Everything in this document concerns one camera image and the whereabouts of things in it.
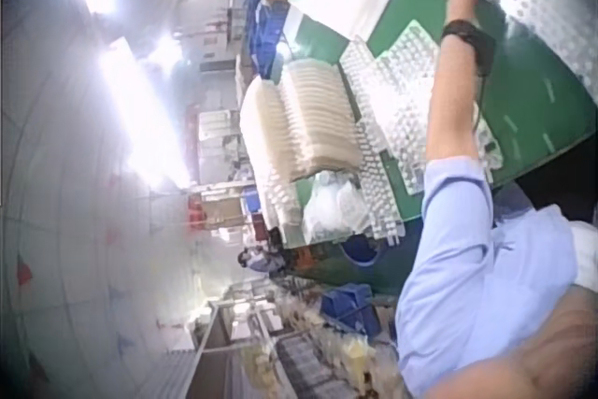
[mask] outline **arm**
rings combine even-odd
[[[449,0],[447,21],[473,18],[476,0]],[[492,202],[473,136],[474,49],[443,40],[428,122],[423,231],[397,307],[399,366],[422,395],[459,363],[492,264]]]
[[[447,23],[472,21],[477,0],[448,0]],[[453,156],[477,160],[473,133],[476,101],[476,53],[457,36],[447,36],[440,57],[430,102],[426,158],[428,161]]]

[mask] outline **red object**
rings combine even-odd
[[[255,240],[264,242],[268,239],[268,232],[263,224],[262,214],[251,214],[251,222],[253,224],[253,232],[255,233]]]
[[[112,245],[120,236],[121,231],[119,229],[108,226],[108,229],[106,229],[106,244],[108,246]]]
[[[34,278],[31,268],[26,264],[21,255],[17,256],[17,279],[19,280],[19,286],[26,284]]]
[[[202,208],[201,197],[190,195],[187,199],[189,209],[189,226],[192,230],[201,231],[206,229],[207,214]]]
[[[112,189],[114,186],[116,186],[119,181],[121,180],[121,176],[117,175],[116,173],[113,173],[110,175],[110,178],[108,179],[108,188]]]

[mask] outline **clear plastic blister tray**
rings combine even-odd
[[[380,111],[384,120],[380,128],[409,194],[423,190],[428,113],[438,52],[432,37],[417,21],[412,21],[392,47],[364,73],[366,89],[379,91],[383,86],[394,91],[392,105],[384,105]],[[480,159],[491,179],[491,171],[503,165],[503,156],[483,117],[476,136]]]
[[[357,123],[357,141],[363,155],[359,179],[363,199],[370,209],[369,220],[374,238],[404,236],[405,226],[384,163],[379,153],[372,149],[362,121]]]
[[[536,33],[579,76],[598,104],[596,0],[493,1],[505,11],[507,27],[518,21]]]
[[[363,85],[362,75],[367,67],[371,66],[376,59],[368,49],[367,44],[359,36],[349,42],[345,52],[340,57],[340,64],[343,68],[347,81],[357,107],[362,113],[362,122],[367,130],[367,138],[376,152],[386,150],[388,144],[382,130],[376,121],[374,110],[372,109],[369,91]]]

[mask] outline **shirt sleeve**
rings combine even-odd
[[[457,366],[493,258],[491,193],[480,164],[432,161],[424,187],[420,247],[396,316],[399,367],[416,396]]]

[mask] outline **stack of plastic trays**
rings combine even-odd
[[[355,119],[336,67],[312,59],[284,66],[278,85],[296,155],[294,178],[321,170],[357,171]]]
[[[359,171],[363,200],[368,205],[374,238],[405,235],[405,226],[394,199],[394,193],[380,155],[374,151],[365,135],[365,124],[357,123],[357,140],[363,161]]]
[[[349,42],[345,52],[340,57],[340,64],[353,92],[355,103],[357,103],[357,107],[362,114],[367,139],[374,151],[380,153],[388,148],[388,143],[376,121],[374,109],[372,109],[372,96],[363,82],[363,73],[375,61],[376,59],[367,44],[359,36],[355,36]]]
[[[267,223],[299,224],[301,208],[289,180],[295,161],[289,124],[278,90],[257,77],[248,87],[240,114],[241,132],[253,167]]]
[[[368,89],[379,89],[383,84],[392,86],[395,92],[393,106],[387,107],[387,119],[380,127],[397,159],[409,194],[423,190],[428,112],[438,52],[432,37],[417,21],[412,21],[367,71]],[[503,156],[483,117],[476,137],[480,160],[491,181],[491,170],[502,166]]]

